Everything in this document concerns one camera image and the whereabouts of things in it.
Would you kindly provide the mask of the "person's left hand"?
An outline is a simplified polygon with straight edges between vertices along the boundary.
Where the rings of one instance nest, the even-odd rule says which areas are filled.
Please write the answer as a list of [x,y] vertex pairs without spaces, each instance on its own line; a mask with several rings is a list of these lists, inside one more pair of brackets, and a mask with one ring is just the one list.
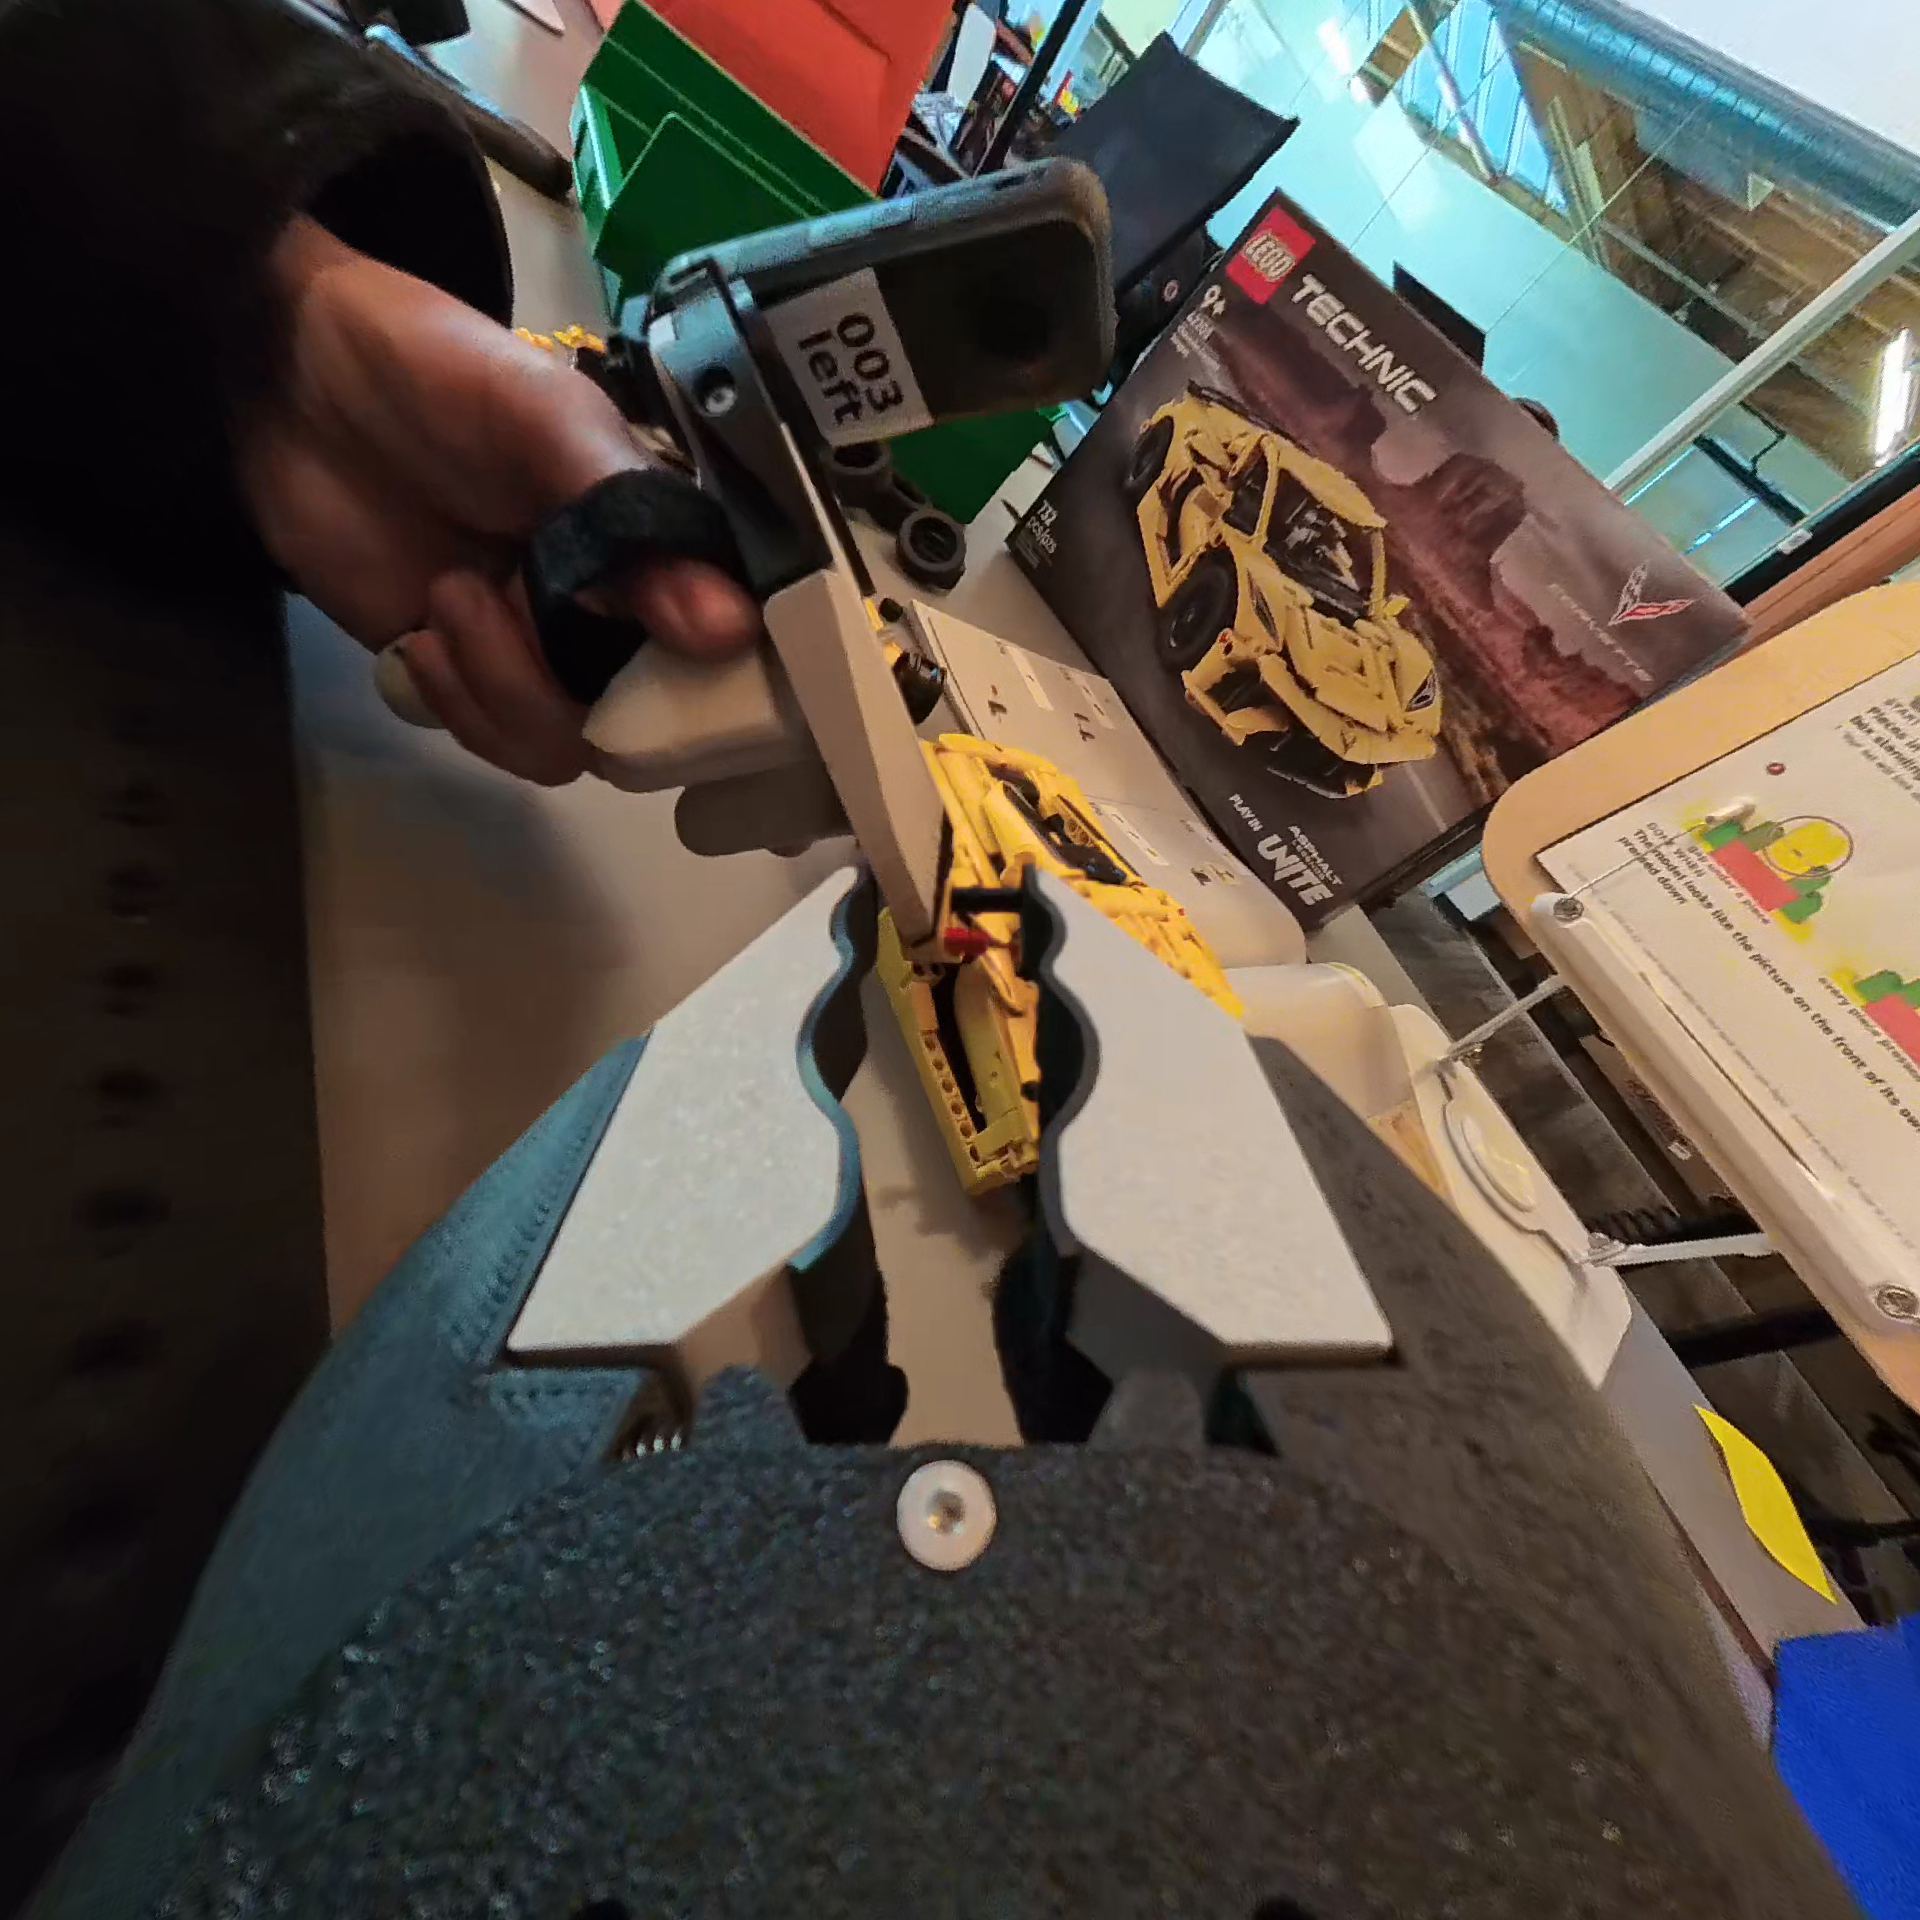
[[539,787],[587,776],[584,709],[543,660],[518,564],[548,514],[647,472],[615,405],[311,217],[278,233],[270,287],[286,349],[235,452],[270,559],[398,658],[470,756]]

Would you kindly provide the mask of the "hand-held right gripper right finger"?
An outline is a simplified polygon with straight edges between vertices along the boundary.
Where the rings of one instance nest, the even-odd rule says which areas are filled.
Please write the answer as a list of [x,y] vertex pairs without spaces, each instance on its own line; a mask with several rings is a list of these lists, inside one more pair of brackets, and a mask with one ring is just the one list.
[[1136,1376],[1364,1370],[1394,1335],[1245,1036],[1067,881],[1024,881],[1040,1157],[994,1291],[1026,1445],[1082,1445]]

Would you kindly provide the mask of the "white paper notice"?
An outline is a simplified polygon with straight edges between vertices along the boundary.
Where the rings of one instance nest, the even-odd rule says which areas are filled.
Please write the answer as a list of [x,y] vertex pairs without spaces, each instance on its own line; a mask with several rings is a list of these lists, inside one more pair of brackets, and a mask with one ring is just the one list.
[[1915,658],[1543,853],[1765,1114],[1915,1173]]

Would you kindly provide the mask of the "grey desk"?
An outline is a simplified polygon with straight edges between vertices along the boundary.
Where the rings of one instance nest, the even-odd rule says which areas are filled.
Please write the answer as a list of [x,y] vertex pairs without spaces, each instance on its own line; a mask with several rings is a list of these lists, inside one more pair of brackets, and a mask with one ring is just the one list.
[[[548,137],[600,31],[552,4],[559,33],[514,4],[466,4],[444,67]],[[605,317],[580,215],[491,171],[528,329]],[[333,1324],[408,1244],[604,1052],[645,1034],[752,944],[847,850],[699,858],[675,800],[584,778],[543,791],[418,731],[379,701],[367,660],[317,611],[287,625],[302,778],[311,1010],[317,1049],[327,1291]],[[892,1357],[907,1376],[895,1442],[1010,1448],[989,1290],[1021,1239],[1014,1197],[967,1201],[885,996],[867,989],[871,1049],[847,1093],[890,1290]],[[1700,1583],[1762,1653],[1852,1631],[1752,1538],[1691,1378],[1636,1305],[1603,1394],[1653,1483],[1675,1498]]]

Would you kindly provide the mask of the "person's left forearm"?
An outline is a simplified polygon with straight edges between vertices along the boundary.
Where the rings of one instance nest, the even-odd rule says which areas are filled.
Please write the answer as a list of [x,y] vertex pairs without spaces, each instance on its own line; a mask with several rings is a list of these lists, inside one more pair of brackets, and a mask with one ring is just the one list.
[[286,4],[5,4],[5,517],[99,480],[148,543],[235,538],[232,429],[277,378],[282,232],[512,317],[461,124]]

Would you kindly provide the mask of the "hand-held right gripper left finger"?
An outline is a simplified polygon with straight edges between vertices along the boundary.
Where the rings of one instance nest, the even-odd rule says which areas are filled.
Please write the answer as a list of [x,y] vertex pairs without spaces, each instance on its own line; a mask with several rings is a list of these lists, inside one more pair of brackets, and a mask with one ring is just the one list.
[[639,1042],[508,1332],[514,1360],[636,1360],[679,1411],[755,1370],[818,1445],[906,1416],[859,1139],[877,890],[837,869]]

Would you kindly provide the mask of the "white sign stand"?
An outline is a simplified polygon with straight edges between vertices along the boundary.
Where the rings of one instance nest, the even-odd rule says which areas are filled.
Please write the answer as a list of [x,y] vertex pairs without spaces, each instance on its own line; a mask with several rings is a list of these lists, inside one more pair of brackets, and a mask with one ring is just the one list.
[[1419,1248],[1391,1261],[1397,1328],[1458,1393],[1517,1405],[1581,1389],[1632,1434],[1674,1416],[1691,1437],[1723,1419],[1654,1332],[1636,1332],[1624,1276],[1592,1236],[1469,1056],[1421,1007],[1340,962],[1232,968],[1245,1031],[1315,1072],[1408,1173]]

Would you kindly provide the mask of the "perforated grey panel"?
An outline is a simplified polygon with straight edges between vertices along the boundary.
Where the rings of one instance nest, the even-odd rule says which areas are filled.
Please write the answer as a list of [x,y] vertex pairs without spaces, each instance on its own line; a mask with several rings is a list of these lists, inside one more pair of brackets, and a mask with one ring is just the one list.
[[330,1332],[277,591],[5,525],[2,1893],[118,1763]]

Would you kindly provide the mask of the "blue storage bin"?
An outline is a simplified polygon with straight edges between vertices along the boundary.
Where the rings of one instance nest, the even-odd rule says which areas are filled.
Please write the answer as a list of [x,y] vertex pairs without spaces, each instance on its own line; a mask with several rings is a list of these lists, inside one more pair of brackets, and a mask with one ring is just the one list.
[[1772,1757],[1870,1919],[1917,1915],[1917,1617],[1788,1639]]

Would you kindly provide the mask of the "red storage bin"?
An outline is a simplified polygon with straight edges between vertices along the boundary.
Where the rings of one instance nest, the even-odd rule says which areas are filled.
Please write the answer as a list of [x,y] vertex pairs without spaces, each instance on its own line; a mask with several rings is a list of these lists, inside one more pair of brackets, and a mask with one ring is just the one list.
[[654,2],[851,179],[880,187],[952,2]]

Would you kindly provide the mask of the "toy car box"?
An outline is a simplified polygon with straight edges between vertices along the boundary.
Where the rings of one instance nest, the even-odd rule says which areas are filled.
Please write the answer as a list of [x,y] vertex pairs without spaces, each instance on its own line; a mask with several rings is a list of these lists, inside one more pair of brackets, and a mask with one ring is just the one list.
[[1007,540],[1304,929],[1746,640],[1740,605],[1270,197]]

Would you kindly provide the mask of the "metal ceiling duct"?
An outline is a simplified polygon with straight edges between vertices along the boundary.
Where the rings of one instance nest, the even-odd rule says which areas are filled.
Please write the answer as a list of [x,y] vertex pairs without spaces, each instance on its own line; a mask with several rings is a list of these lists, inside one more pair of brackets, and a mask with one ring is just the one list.
[[1751,171],[1807,186],[1893,228],[1917,208],[1917,159],[1791,87],[1619,2],[1495,2],[1503,33],[1668,121],[1698,121]]

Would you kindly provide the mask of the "black office chair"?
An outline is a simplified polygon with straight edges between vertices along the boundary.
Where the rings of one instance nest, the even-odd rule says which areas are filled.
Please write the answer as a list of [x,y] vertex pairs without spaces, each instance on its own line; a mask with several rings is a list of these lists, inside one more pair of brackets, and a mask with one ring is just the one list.
[[1099,179],[1119,297],[1255,181],[1298,125],[1218,80],[1162,35],[1042,154],[1078,162]]

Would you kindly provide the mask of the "wooden sign board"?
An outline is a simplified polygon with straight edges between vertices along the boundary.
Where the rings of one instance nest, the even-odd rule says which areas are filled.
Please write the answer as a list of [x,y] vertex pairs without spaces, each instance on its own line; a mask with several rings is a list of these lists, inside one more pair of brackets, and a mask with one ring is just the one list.
[[1556,890],[1543,853],[1915,658],[1915,647],[1915,584],[1847,597],[1526,776],[1482,836],[1488,881],[1551,972],[1908,1409],[1917,1409],[1917,1139],[1910,1180],[1866,1187],[1783,1115],[1757,1108],[1675,1016],[1651,962],[1605,930],[1581,893]]

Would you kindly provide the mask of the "yellow toy brick car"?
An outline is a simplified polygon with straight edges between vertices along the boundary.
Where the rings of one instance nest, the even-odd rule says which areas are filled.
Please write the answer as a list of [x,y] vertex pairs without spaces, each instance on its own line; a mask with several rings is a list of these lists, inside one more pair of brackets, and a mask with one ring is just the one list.
[[[1050,873],[1122,932],[1239,1017],[1240,999],[1183,907],[1147,885],[1108,844],[1071,779],[1050,761],[980,736],[942,735],[924,755],[951,823],[951,887],[1012,890]],[[940,944],[901,944],[877,919],[876,976],[918,1071],[951,1165],[968,1196],[1016,1184],[1040,1163],[1040,989],[1021,969],[1014,911],[947,905],[1010,938],[968,964],[947,964]]]

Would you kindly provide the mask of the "green storage bin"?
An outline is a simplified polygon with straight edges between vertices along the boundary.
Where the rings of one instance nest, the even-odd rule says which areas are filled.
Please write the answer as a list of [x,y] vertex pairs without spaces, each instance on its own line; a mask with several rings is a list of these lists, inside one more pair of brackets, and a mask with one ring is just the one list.
[[652,4],[591,4],[604,39],[568,114],[575,197],[613,308],[688,249],[877,197]]

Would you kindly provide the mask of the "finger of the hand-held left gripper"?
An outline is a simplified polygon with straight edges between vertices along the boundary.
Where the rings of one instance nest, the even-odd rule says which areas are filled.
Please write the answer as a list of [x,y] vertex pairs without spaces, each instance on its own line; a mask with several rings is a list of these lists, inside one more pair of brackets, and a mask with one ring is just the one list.
[[901,944],[932,944],[952,829],[852,573],[822,567],[782,587],[764,625]]

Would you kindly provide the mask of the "yellow paper note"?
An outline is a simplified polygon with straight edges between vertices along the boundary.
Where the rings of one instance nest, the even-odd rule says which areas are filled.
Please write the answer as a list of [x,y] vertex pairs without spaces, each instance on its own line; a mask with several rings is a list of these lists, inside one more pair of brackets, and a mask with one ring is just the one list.
[[1730,1483],[1740,1515],[1751,1538],[1796,1584],[1824,1602],[1839,1602],[1839,1594],[1812,1543],[1807,1524],[1776,1473],[1768,1456],[1715,1409],[1696,1405],[1720,1469]]

